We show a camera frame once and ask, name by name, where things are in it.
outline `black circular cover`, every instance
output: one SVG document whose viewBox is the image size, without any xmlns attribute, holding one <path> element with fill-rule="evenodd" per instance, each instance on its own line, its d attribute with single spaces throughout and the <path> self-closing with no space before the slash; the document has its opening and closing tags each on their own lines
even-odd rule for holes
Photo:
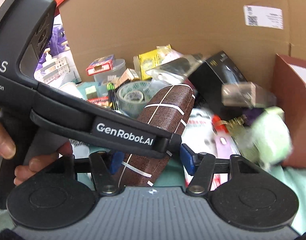
<svg viewBox="0 0 306 240">
<path fill-rule="evenodd" d="M 290 225 L 298 210 L 298 198 L 289 187 L 267 175 L 240 174 L 220 185 L 211 195 L 216 213 L 248 230 Z"/>
<path fill-rule="evenodd" d="M 95 197 L 84 184 L 63 174 L 43 174 L 16 187 L 7 198 L 12 219 L 35 229 L 73 224 L 93 207 Z"/>
</svg>

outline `brown case with white stripes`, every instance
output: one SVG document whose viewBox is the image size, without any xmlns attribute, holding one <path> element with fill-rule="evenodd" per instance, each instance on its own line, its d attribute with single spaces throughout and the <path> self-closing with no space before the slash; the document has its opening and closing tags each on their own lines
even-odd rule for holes
<svg viewBox="0 0 306 240">
<path fill-rule="evenodd" d="M 151 99 L 137 120 L 181 135 L 192 111 L 194 99 L 189 85 L 166 86 Z M 125 154 L 122 166 L 114 177 L 119 186 L 152 186 L 170 156 L 170 152 L 163 159 Z"/>
</svg>

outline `qr code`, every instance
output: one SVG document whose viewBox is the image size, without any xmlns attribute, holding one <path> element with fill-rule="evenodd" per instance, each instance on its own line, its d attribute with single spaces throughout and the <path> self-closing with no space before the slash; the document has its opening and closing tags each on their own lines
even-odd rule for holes
<svg viewBox="0 0 306 240">
<path fill-rule="evenodd" d="M 257 16 L 247 16 L 248 25 L 250 26 L 258 26 Z"/>
</svg>

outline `roll of tape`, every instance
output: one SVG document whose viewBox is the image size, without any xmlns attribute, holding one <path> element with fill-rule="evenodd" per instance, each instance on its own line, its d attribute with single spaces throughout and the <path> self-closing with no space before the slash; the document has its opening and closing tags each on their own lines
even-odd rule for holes
<svg viewBox="0 0 306 240">
<path fill-rule="evenodd" d="M 137 118 L 158 92 L 158 89 L 152 89 L 150 84 L 150 81 L 135 81 L 121 86 L 117 91 L 120 109 L 130 117 Z"/>
</svg>

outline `cardboard wall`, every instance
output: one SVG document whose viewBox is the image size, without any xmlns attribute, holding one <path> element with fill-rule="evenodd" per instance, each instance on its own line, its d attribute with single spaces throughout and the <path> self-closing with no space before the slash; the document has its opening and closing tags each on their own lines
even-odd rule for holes
<svg viewBox="0 0 306 240">
<path fill-rule="evenodd" d="M 246 26 L 244 5 L 279 8 L 284 29 Z M 306 0 L 67 0 L 60 13 L 83 81 L 96 58 L 133 56 L 171 44 L 181 53 L 224 50 L 245 77 L 269 88 L 275 54 L 306 49 Z"/>
</svg>

